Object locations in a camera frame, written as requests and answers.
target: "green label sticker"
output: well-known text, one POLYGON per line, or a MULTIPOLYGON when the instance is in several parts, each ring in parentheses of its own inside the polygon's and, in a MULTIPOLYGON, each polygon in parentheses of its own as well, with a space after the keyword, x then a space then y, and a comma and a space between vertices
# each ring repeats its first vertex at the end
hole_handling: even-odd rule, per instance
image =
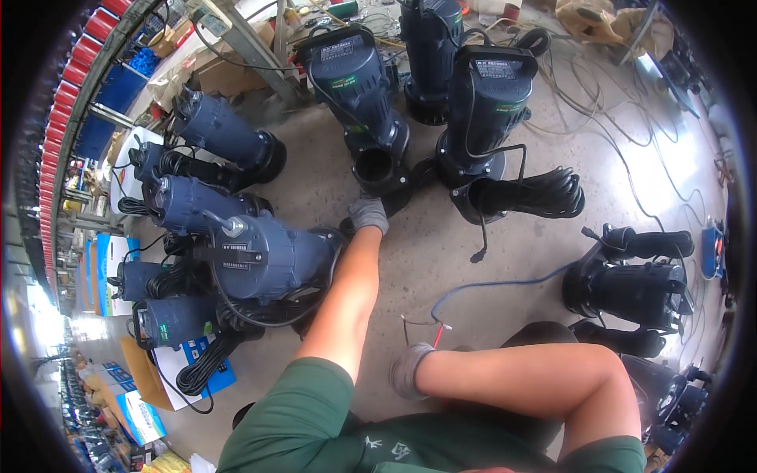
POLYGON ((355 84, 357 84, 357 76, 355 74, 343 79, 332 80, 329 83, 332 89, 344 89, 345 87, 352 87, 355 84))
POLYGON ((520 110, 522 107, 522 104, 498 104, 494 111, 498 113, 506 113, 506 112, 515 112, 520 110))
POLYGON ((347 125, 344 129, 346 129, 350 133, 365 133, 366 127, 361 125, 347 125))

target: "factory aisle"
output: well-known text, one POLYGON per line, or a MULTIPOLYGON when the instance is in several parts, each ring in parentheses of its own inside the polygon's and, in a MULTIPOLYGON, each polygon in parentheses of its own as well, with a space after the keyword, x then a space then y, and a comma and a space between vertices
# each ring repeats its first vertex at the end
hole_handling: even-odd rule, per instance
MULTIPOLYGON (((555 41, 552 50, 557 84, 583 104, 589 105, 590 97, 577 82, 571 61, 577 64, 575 70, 589 91, 597 87, 586 70, 596 74, 604 110, 612 110, 610 116, 628 137, 606 117, 599 113, 595 117, 617 141, 646 212, 659 215, 666 231, 693 233, 697 251, 692 258, 687 258, 687 270, 693 280, 690 287, 699 309, 686 322, 684 340, 690 339, 690 343, 683 347, 678 335, 669 335, 667 346, 657 360, 667 359, 676 369, 692 361, 699 364, 703 358, 704 366, 709 367, 714 362, 724 309, 719 280, 706 282, 694 259, 698 259, 699 233, 703 228, 697 220, 706 224, 708 216, 724 217, 725 193, 718 184, 712 162, 713 150, 717 149, 715 137, 706 120, 681 112, 670 95, 656 92, 643 65, 640 64, 638 70, 646 92, 635 85, 640 80, 634 80, 632 64, 615 69, 601 59, 598 48, 584 49, 584 56, 600 58, 597 63, 576 56, 578 50, 565 42, 555 41), (603 69, 613 71, 612 77, 603 69), (630 103, 631 98, 621 86, 632 95, 641 93, 648 112, 630 103), (655 141, 643 147, 629 141, 632 138, 646 144, 650 140, 650 123, 655 141), (705 209, 696 194, 690 201, 693 211, 682 206, 683 201, 665 175, 657 147, 681 194, 688 197, 694 189, 699 189, 705 209)), ((549 66, 549 55, 545 59, 549 66)), ((400 110, 402 102, 399 100, 396 105, 400 110)), ((519 126, 507 143, 528 146, 526 176, 545 173, 557 166, 573 167, 581 176, 586 193, 584 212, 575 219, 555 220, 511 213, 488 226, 486 257, 472 264, 469 258, 482 245, 481 229, 460 216, 440 185, 415 196, 408 208, 391 219, 391 229, 382 245, 381 289, 352 403, 352 410, 360 418, 377 421, 429 409, 424 403, 402 400, 387 383, 390 361, 405 348, 401 316, 418 322, 431 320, 429 311, 437 300, 462 284, 546 275, 583 256, 593 245, 594 241, 581 234, 583 226, 598 233, 605 222, 613 226, 633 226, 637 232, 659 230, 655 221, 644 216, 634 201, 624 164, 594 121, 556 97, 542 76, 534 80, 528 106, 533 111, 531 125, 553 133, 519 126)), ((443 127, 409 122, 411 139, 407 159, 412 165, 432 155, 443 127)), ((269 199, 277 217, 293 226, 336 226, 347 215, 347 207, 359 196, 360 190, 350 174, 350 157, 342 140, 342 129, 332 113, 323 106, 313 106, 292 114, 287 121, 270 129, 286 143, 288 162, 274 182, 251 190, 269 199)), ((506 179, 514 179, 520 154, 516 152, 508 158, 506 179)), ((147 218, 142 218, 132 225, 130 232, 145 244, 163 229, 153 227, 147 218)), ((143 260, 159 261, 163 256, 159 247, 156 245, 145 252, 143 260)), ((579 317, 562 305, 561 281, 562 276, 558 275, 538 285, 471 288, 455 294, 438 312, 444 323, 452 327, 443 332, 439 347, 451 349, 467 344, 477 349, 495 348, 529 322, 553 320, 565 325, 576 322, 579 317)), ((128 318, 75 320, 74 334, 81 351, 96 362, 115 360, 123 364, 117 338, 128 335, 128 318)), ((635 328, 634 324, 613 316, 607 316, 606 322, 610 328, 635 328)), ((435 335, 436 327, 411 325, 408 328, 410 343, 430 343, 435 335)), ((234 414, 266 393, 299 343, 290 328, 279 328, 268 330, 262 340, 241 345, 230 357, 237 382, 214 396, 215 409, 210 415, 199 415, 190 409, 160 411, 171 447, 185 458, 199 453, 217 462, 231 431, 234 414)), ((198 405, 204 408, 204 402, 198 405)))

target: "gray glove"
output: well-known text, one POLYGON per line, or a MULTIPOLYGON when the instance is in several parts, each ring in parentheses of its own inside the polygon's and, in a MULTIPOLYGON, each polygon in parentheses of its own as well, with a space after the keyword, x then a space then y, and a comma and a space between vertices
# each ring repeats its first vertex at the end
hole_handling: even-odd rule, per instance
POLYGON ((350 205, 350 218, 355 231, 364 226, 375 226, 383 235, 389 231, 389 220, 386 218, 384 204, 378 197, 362 196, 350 205))
POLYGON ((428 397, 416 388, 416 371, 421 361, 432 351, 435 349, 427 343, 412 344, 389 366, 389 385, 403 399, 415 401, 428 397))

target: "dark blue pump motor housing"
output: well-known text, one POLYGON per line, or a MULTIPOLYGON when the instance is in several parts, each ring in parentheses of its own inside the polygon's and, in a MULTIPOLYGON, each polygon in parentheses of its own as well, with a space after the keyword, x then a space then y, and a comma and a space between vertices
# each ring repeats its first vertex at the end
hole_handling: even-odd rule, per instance
POLYGON ((177 348, 220 330, 212 297, 178 296, 147 299, 132 308, 134 335, 143 350, 177 348))
POLYGON ((233 299, 255 298, 261 305, 328 274, 340 244, 335 233, 290 229, 267 210, 232 221, 235 230, 218 231, 215 248, 254 257, 249 263, 215 261, 218 285, 233 299))
POLYGON ((460 5, 457 0, 409 0, 400 2, 400 12, 400 37, 410 60, 407 111, 424 125, 443 125, 454 56, 463 40, 460 5))
POLYGON ((146 261, 122 261, 118 263, 116 276, 107 278, 107 281, 116 286, 117 292, 111 299, 123 299, 136 302, 147 298, 145 283, 163 272, 159 263, 146 261))
POLYGON ((448 188, 479 176, 502 179, 505 154, 492 151, 531 117, 526 102, 537 71, 528 49, 467 45, 457 52, 449 122, 436 147, 438 175, 448 188))
POLYGON ((286 147, 271 132, 251 128, 222 98, 184 87, 173 98, 174 132, 188 145, 199 146, 255 173, 255 182, 273 181, 286 164, 286 147))
POLYGON ((373 34, 355 25, 311 36, 300 46, 298 60, 316 98, 344 127, 360 186, 379 197, 405 187, 410 131, 389 104, 389 79, 373 34))
POLYGON ((257 216, 262 209, 272 209, 266 199, 245 193, 222 194, 196 177, 163 176, 159 184, 143 183, 142 193, 153 223, 179 236, 207 235, 208 225, 219 228, 217 222, 203 216, 203 210, 229 218, 243 214, 257 216))

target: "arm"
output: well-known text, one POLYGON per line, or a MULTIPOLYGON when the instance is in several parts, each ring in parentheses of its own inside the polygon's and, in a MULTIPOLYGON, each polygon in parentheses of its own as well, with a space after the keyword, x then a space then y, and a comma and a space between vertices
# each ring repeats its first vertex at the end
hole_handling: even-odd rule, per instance
POLYGON ((375 226, 357 231, 294 359, 327 359, 344 368, 353 383, 357 380, 368 320, 379 294, 381 238, 375 226))
POLYGON ((593 344, 434 351, 418 365, 418 391, 565 421, 560 457, 595 440, 640 438, 639 409, 623 363, 593 344))

